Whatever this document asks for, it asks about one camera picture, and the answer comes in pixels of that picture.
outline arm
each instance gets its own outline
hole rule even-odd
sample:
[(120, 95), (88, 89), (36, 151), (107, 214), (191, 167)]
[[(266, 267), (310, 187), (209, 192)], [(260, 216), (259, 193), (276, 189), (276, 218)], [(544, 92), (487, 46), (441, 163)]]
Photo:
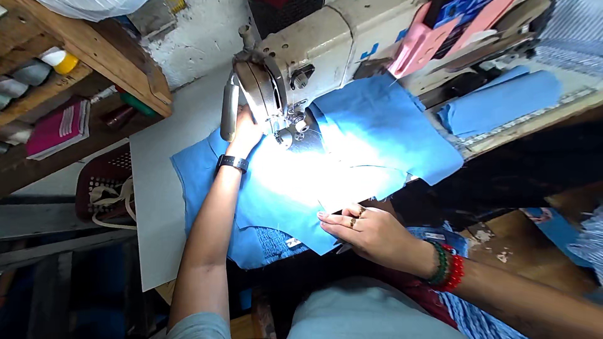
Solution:
[[(235, 140), (226, 155), (247, 158), (262, 137), (249, 107), (239, 112)], [(186, 240), (180, 261), (168, 328), (198, 312), (214, 312), (228, 323), (226, 252), (241, 184), (241, 170), (222, 166), (207, 193)]]
[[(434, 247), (414, 238), (391, 214), (353, 204), (343, 215), (319, 215), (322, 228), (353, 244), (359, 255), (380, 265), (431, 277)], [(357, 218), (350, 228), (352, 218)], [(603, 310), (554, 288), (509, 272), (465, 260), (465, 276), (453, 291), (529, 338), (601, 338)]]

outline black wristwatch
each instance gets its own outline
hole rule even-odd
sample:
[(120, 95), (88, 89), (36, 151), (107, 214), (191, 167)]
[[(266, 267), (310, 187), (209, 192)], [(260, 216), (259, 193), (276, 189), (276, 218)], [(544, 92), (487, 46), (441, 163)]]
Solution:
[(245, 174), (247, 173), (247, 167), (249, 166), (249, 162), (241, 157), (233, 157), (222, 154), (218, 158), (218, 164), (216, 165), (216, 174), (218, 173), (220, 166), (224, 165), (236, 167), (243, 171), (243, 174)]

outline pink notebook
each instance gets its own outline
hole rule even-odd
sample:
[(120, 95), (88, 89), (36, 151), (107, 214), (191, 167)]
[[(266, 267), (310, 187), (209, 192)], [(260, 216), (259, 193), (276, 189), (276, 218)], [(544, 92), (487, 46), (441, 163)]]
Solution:
[(89, 136), (90, 101), (77, 100), (40, 119), (25, 149), (27, 159), (42, 160)]

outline beaded bracelet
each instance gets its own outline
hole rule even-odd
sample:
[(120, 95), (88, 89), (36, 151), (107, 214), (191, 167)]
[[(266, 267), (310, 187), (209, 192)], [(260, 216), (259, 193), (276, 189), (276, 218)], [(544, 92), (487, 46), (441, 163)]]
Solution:
[(452, 254), (452, 264), (449, 267), (448, 279), (436, 289), (442, 292), (450, 292), (461, 283), (461, 278), (465, 275), (463, 272), (463, 257), (456, 254), (456, 250), (452, 246), (448, 244), (441, 246)]
[[(461, 283), (461, 278), (464, 276), (463, 257), (457, 255), (456, 250), (448, 244), (440, 244), (431, 240), (426, 241), (435, 247), (440, 262), (437, 272), (427, 280), (427, 283), (438, 291), (450, 292), (454, 290)], [(444, 250), (452, 255), (451, 262), (448, 261)]]
[(429, 285), (439, 285), (446, 278), (446, 271), (448, 270), (448, 259), (446, 258), (446, 252), (442, 248), (442, 246), (432, 240), (426, 240), (428, 243), (432, 244), (435, 247), (435, 250), (438, 252), (438, 260), (440, 264), (438, 265), (438, 270), (434, 273), (432, 277), (427, 279), (427, 283)]

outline spool of thread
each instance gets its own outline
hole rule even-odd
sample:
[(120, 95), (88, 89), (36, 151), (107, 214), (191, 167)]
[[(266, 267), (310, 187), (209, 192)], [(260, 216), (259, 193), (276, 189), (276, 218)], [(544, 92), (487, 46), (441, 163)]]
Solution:
[(59, 74), (67, 74), (71, 72), (77, 63), (80, 61), (71, 53), (64, 51), (58, 47), (52, 47), (40, 55), (43, 62), (51, 65)]
[(20, 98), (25, 95), (29, 85), (22, 84), (13, 78), (0, 75), (0, 93), (13, 99)]
[(7, 144), (4, 141), (0, 141), (0, 154), (6, 154), (6, 152), (8, 152), (9, 148), (10, 148), (9, 144)]
[(11, 144), (26, 144), (33, 127), (21, 121), (11, 121), (0, 127), (0, 137)]
[(8, 95), (0, 93), (0, 111), (5, 109), (9, 105), (11, 100), (12, 98)]
[(19, 67), (10, 76), (20, 83), (31, 86), (40, 86), (48, 79), (52, 72), (52, 66), (38, 59), (31, 59)]

